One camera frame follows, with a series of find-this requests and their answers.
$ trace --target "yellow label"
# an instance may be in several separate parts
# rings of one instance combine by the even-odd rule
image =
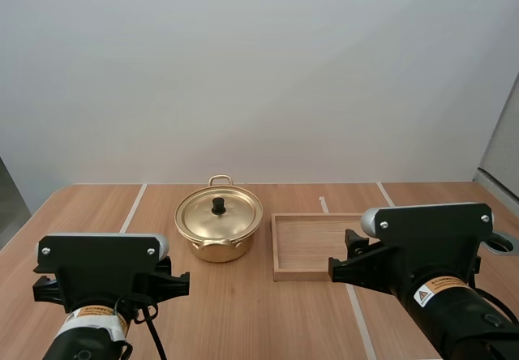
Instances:
[[[69,314],[69,316],[66,318],[65,322],[71,321],[75,318],[79,317],[87,317],[90,315],[114,315],[114,309],[111,309],[106,306],[98,306],[98,305],[92,305],[92,306],[85,306],[81,307],[78,310],[75,310]],[[118,313],[119,322],[121,323],[122,330],[124,331],[124,336],[128,333],[128,324],[126,320]]]
[[[452,287],[469,287],[462,279],[454,276],[435,277],[426,282],[425,285],[435,294]]]
[[[421,307],[425,307],[427,303],[437,294],[445,289],[451,289],[452,287],[470,287],[461,279],[454,276],[439,276],[434,279],[430,279],[425,282],[420,288],[414,293],[414,300],[418,302]]]

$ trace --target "gold pot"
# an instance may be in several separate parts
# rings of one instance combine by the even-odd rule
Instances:
[[[227,179],[229,184],[214,186],[217,179]],[[236,187],[229,176],[217,175],[178,205],[175,224],[195,256],[223,263],[251,249],[262,216],[261,202],[254,194]]]

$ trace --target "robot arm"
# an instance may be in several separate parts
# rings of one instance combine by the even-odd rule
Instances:
[[[491,218],[486,204],[370,209],[362,230],[379,241],[346,230],[348,259],[330,258],[330,277],[394,295],[443,358],[519,358],[519,327],[475,289]]]

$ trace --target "tray rim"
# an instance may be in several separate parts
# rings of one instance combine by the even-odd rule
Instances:
[[[307,268],[304,268],[304,269],[292,269],[292,268],[280,268],[279,266],[279,256],[278,256],[278,244],[277,244],[277,218],[282,218],[282,217],[288,217],[288,216],[300,216],[300,217],[305,217],[305,216],[321,216],[321,217],[328,217],[328,218],[333,218],[333,217],[348,217],[348,216],[354,216],[354,217],[357,217],[359,220],[360,218],[362,217],[364,213],[362,212],[343,212],[343,213],[327,213],[327,212],[316,212],[316,213],[311,213],[311,212],[273,212],[272,213],[272,219],[271,219],[271,232],[272,232],[272,256],[273,256],[273,263],[274,263],[274,266],[273,266],[273,269],[272,269],[272,275],[274,277],[274,281],[283,281],[281,278],[283,276],[288,276],[289,274],[298,274],[298,273],[304,273],[304,272],[309,272],[309,273],[322,273],[323,271],[320,270],[320,269],[307,269]],[[314,281],[322,281],[322,279],[316,279],[317,277],[319,277],[319,275],[315,275],[315,278],[313,279]]]

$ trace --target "round hole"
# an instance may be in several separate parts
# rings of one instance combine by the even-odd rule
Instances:
[[[92,358],[92,354],[89,350],[82,349],[78,352],[76,358],[78,360],[90,360]]]
[[[499,252],[511,252],[513,251],[513,244],[498,234],[492,234],[492,238],[486,241],[487,245]]]

